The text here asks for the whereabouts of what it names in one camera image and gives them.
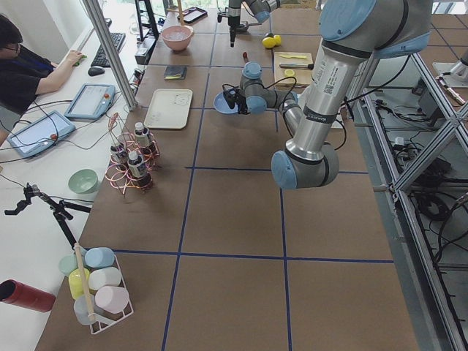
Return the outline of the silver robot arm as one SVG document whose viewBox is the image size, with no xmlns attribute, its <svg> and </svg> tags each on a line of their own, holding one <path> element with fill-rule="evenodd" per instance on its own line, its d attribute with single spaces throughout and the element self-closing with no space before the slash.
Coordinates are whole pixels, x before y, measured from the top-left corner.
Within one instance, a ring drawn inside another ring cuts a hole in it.
<svg viewBox="0 0 468 351">
<path fill-rule="evenodd" d="M 240 114 L 277 109 L 293 131 L 271 160 L 280 188 L 321 187 L 335 179 L 339 158 L 325 139 L 358 66 L 371 56 L 388 59 L 424 49 L 431 13 L 431 1 L 327 1 L 319 20 L 322 41 L 303 105 L 292 91 L 266 88 L 258 63 L 245 64 L 239 85 L 224 89 L 224 99 Z"/>
<path fill-rule="evenodd" d="M 246 4 L 252 17 L 255 18 L 255 23 L 241 21 L 242 4 Z M 223 10 L 219 10 L 217 20 L 220 23 L 223 18 L 227 19 L 230 33 L 230 47 L 234 47 L 237 34 L 247 32 L 251 26 L 259 26 L 270 18 L 271 13 L 280 8 L 283 4 L 281 0 L 229 0 L 228 6 Z"/>
</svg>

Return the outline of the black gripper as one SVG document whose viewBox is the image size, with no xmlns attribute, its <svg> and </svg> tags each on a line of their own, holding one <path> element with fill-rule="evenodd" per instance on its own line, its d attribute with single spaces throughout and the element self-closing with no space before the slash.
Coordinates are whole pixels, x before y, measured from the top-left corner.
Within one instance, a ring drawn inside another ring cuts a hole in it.
<svg viewBox="0 0 468 351">
<path fill-rule="evenodd" d="M 229 0 L 224 10 L 217 12 L 217 22 L 221 23 L 223 18 L 227 19 L 230 30 L 230 47 L 235 46 L 235 33 L 245 32 L 248 29 L 247 22 L 241 22 L 241 0 Z"/>
<path fill-rule="evenodd" d="M 243 114 L 243 115 L 248 115 L 250 114 L 251 112 L 249 111 L 248 109 L 248 106 L 247 106 L 247 103 L 246 103 L 246 97 L 245 97 L 245 93 L 244 91 L 241 89 L 240 86 L 239 87 L 239 93 L 241 95 L 240 97 L 240 104 L 238 106 L 238 114 Z"/>
</svg>

